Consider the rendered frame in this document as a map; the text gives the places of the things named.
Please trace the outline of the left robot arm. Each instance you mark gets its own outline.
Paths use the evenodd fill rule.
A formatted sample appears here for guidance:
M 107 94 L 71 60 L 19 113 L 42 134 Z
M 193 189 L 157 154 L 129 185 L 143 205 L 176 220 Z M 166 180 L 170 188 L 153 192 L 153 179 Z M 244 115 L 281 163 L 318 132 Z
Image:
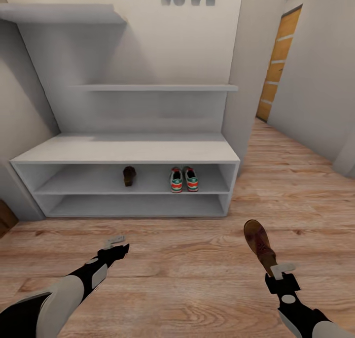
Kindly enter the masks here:
M 126 236 L 105 238 L 104 249 L 58 281 L 32 292 L 0 314 L 0 338 L 56 338 L 71 314 L 107 277 L 115 260 L 123 259 L 130 245 L 113 247 Z

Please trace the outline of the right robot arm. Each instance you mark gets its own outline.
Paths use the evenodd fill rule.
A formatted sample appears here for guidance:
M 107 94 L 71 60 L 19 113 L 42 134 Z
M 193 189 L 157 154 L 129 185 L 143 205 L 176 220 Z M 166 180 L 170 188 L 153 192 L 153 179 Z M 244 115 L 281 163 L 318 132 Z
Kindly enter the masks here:
M 296 270 L 294 263 L 272 266 L 274 276 L 269 277 L 266 273 L 265 281 L 271 294 L 278 294 L 281 302 L 279 316 L 296 338 L 355 338 L 352 333 L 330 322 L 320 310 L 311 310 L 298 303 L 299 298 L 294 291 L 300 290 L 299 285 L 292 273 L 284 274 L 291 270 Z

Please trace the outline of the sandal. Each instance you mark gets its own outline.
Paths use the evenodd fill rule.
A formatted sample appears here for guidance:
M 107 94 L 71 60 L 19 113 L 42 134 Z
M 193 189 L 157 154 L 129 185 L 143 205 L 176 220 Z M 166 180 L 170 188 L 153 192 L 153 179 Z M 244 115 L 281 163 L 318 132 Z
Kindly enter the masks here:
M 131 187 L 133 185 L 133 177 L 136 176 L 136 171 L 134 167 L 127 166 L 124 171 L 124 182 L 126 187 Z
M 244 235 L 249 247 L 264 266 L 269 277 L 274 276 L 271 267 L 277 265 L 276 254 L 270 247 L 265 229 L 258 221 L 250 219 L 244 225 Z

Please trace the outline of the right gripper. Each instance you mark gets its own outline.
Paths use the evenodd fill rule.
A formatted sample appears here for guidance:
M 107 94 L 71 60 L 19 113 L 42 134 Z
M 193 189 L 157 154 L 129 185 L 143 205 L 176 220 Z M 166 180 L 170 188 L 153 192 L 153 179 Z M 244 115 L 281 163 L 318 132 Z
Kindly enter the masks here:
M 269 277 L 269 275 L 266 273 L 265 281 L 266 284 L 268 285 L 271 294 L 278 294 L 278 289 L 283 286 L 287 286 L 291 288 L 293 291 L 300 290 L 299 285 L 292 273 L 290 274 L 283 273 L 282 276 L 283 279 L 276 280 L 274 276 Z

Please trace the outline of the gym shoe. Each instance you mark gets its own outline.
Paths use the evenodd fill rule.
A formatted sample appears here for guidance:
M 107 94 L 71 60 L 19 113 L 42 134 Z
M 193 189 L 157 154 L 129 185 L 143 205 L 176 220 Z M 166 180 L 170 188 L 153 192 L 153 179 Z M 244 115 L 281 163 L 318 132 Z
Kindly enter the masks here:
M 188 166 L 184 166 L 182 174 L 187 182 L 187 189 L 190 192 L 196 192 L 198 190 L 198 178 L 195 170 Z
M 182 177 L 183 174 L 178 167 L 173 167 L 169 173 L 169 181 L 171 186 L 171 191 L 173 193 L 182 192 Z

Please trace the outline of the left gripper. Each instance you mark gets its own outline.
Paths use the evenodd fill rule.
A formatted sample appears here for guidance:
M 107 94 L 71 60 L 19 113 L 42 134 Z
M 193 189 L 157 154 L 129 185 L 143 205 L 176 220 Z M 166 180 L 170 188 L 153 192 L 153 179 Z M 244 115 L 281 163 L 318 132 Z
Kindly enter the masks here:
M 111 257 L 111 263 L 113 263 L 115 260 L 123 259 L 125 254 L 128 253 L 129 247 L 130 247 L 130 245 L 127 244 L 125 246 L 123 246 L 123 245 L 116 246 L 116 247 L 109 249 L 109 250 L 101 249 L 98 252 L 98 256 L 103 255 L 103 254 L 108 254 Z

